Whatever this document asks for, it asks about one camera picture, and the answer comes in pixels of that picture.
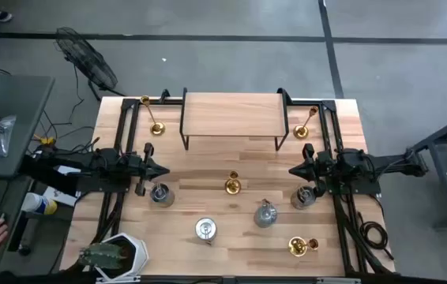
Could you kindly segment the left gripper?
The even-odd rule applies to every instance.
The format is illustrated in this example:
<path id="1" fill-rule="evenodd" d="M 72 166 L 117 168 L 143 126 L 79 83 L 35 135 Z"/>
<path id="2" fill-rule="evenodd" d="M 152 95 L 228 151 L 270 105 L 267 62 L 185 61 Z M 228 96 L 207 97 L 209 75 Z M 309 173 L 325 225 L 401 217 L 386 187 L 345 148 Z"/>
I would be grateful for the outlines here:
<path id="1" fill-rule="evenodd" d="M 143 155 L 140 156 L 136 152 L 129 155 L 128 167 L 130 175 L 139 177 L 139 182 L 135 185 L 134 192 L 138 196 L 145 195 L 145 182 L 152 181 L 155 178 L 169 174 L 170 171 L 166 167 L 157 164 L 152 158 L 154 147 L 151 143 L 146 143 Z"/>

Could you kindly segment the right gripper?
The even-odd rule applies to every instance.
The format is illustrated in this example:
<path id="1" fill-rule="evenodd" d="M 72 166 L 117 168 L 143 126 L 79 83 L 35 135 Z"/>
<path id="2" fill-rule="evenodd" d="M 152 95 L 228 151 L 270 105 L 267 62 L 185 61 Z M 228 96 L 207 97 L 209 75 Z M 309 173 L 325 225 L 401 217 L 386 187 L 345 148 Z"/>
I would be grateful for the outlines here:
<path id="1" fill-rule="evenodd" d="M 304 161 L 292 167 L 288 173 L 308 182 L 313 181 L 315 183 L 314 195 L 322 197 L 327 190 L 327 185 L 322 178 L 332 174 L 334 165 L 335 162 L 330 151 L 315 152 L 314 146 L 307 143 L 304 144 Z"/>

